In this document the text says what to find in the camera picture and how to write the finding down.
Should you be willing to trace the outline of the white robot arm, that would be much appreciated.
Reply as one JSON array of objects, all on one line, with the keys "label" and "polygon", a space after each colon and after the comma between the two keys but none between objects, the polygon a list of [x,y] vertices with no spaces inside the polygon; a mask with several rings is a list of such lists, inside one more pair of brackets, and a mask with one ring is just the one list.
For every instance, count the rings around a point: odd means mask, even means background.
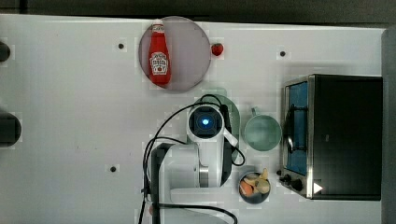
[{"label": "white robot arm", "polygon": [[231,133],[226,105],[203,103],[187,116],[187,144],[161,143],[149,159],[152,224],[227,224],[215,213],[226,210],[209,205],[172,201],[173,189],[218,188],[232,170],[232,152],[238,139]]}]

